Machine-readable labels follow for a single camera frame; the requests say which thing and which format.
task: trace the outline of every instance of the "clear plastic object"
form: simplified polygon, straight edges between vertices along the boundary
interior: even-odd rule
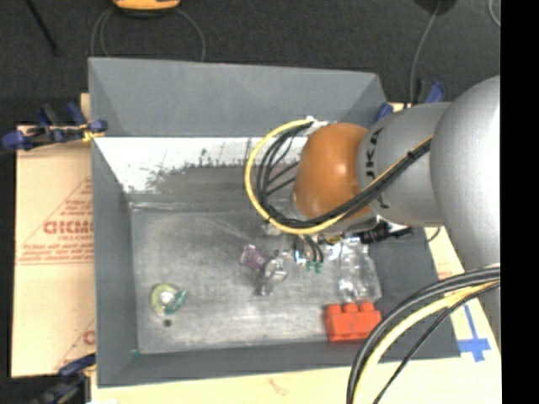
[[[382,289],[369,246],[358,237],[346,238],[334,246],[334,260],[339,271],[339,293],[346,302],[374,302]]]

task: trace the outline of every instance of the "green object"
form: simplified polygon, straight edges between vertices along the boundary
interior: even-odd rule
[[[152,290],[150,302],[157,314],[174,314],[184,303],[187,290],[180,290],[172,284],[158,284]]]

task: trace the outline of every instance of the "blue tape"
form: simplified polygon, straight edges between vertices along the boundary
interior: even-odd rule
[[[482,362],[485,360],[483,352],[490,350],[490,344],[487,338],[479,338],[478,332],[473,324],[472,313],[469,306],[464,306],[464,312],[466,313],[466,319],[468,325],[472,331],[472,338],[466,340],[457,340],[458,348],[461,353],[470,352],[473,356],[474,362]]]

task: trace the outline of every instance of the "cable bundle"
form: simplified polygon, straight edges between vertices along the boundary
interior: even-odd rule
[[[347,404],[352,404],[354,399],[356,399],[356,402],[363,404],[364,400],[360,396],[363,393],[363,385],[367,382],[366,377],[370,370],[378,363],[389,346],[406,330],[427,316],[444,310],[403,358],[403,361],[382,388],[373,404],[377,404],[381,400],[390,384],[397,378],[424,341],[452,312],[469,300],[477,298],[490,290],[497,289],[499,286],[500,267],[489,267],[441,280],[409,296],[403,303],[392,310],[363,342],[350,371],[346,391]],[[398,318],[402,318],[406,312],[411,312],[411,314],[407,314],[396,326],[389,329],[391,324]]]
[[[380,195],[380,193],[386,188],[386,186],[388,186],[388,184],[390,184],[408,166],[410,166],[413,162],[417,161],[420,157],[422,157],[426,152],[430,150],[430,142],[432,140],[432,136],[429,136],[428,138],[420,142],[416,147],[414,147],[407,154],[402,156],[398,161],[393,163],[393,165],[386,169],[386,171],[381,173],[367,187],[365,187],[360,194],[358,194],[354,198],[343,203],[337,208],[328,211],[323,215],[311,219],[300,220],[284,215],[274,206],[272,206],[268,201],[268,197],[270,196],[270,194],[274,193],[277,189],[282,189],[287,184],[292,183],[294,181],[294,178],[290,178],[280,186],[273,189],[269,189],[269,186],[278,177],[282,176],[285,172],[288,172],[297,165],[297,163],[294,163],[289,167],[286,167],[283,171],[279,172],[274,177],[271,177],[271,173],[275,169],[275,166],[282,161],[282,159],[290,150],[291,142],[289,146],[285,149],[285,151],[281,153],[279,158],[276,158],[281,147],[286,144],[286,141],[293,140],[293,138],[299,133],[310,128],[314,124],[314,122],[314,120],[310,119],[296,120],[290,123],[286,123],[272,130],[251,151],[243,175],[243,181],[245,184],[247,195],[257,212],[267,222],[271,223],[276,228],[294,235],[307,235],[323,231],[324,229],[327,229],[338,221],[347,219],[354,215],[357,211],[365,208],[373,199]],[[251,172],[253,170],[255,158],[262,149],[262,147],[275,136],[278,137],[270,145],[260,162],[259,170],[256,175],[255,192],[251,183]]]

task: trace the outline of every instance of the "black floor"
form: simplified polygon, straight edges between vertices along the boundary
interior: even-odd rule
[[[184,0],[205,36],[206,61],[342,68],[377,73],[387,98],[409,99],[410,72],[436,78],[452,100],[500,74],[501,0]],[[34,120],[44,102],[63,106],[87,88],[86,59],[103,55],[197,61],[201,42],[184,18],[112,13],[109,0],[34,0],[62,50],[53,56],[24,0],[0,0],[0,134]],[[0,403],[28,400],[55,379],[8,378],[13,291],[13,157],[0,156]]]

